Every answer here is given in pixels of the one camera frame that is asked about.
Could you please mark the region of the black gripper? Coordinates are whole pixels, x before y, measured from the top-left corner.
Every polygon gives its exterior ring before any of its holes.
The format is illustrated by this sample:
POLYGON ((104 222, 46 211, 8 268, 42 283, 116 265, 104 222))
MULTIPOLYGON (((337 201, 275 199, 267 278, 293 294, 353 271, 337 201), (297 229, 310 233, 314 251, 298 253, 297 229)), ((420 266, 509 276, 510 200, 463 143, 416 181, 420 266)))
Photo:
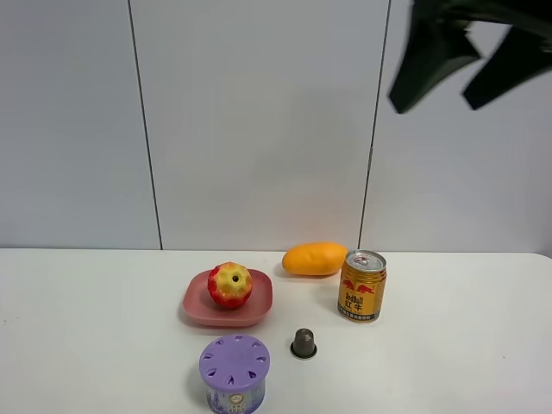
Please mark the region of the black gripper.
POLYGON ((480 58, 467 37, 468 21, 511 26, 463 92, 472 110, 551 70, 550 1, 414 1, 411 15, 403 59, 388 93, 399 114, 480 58))

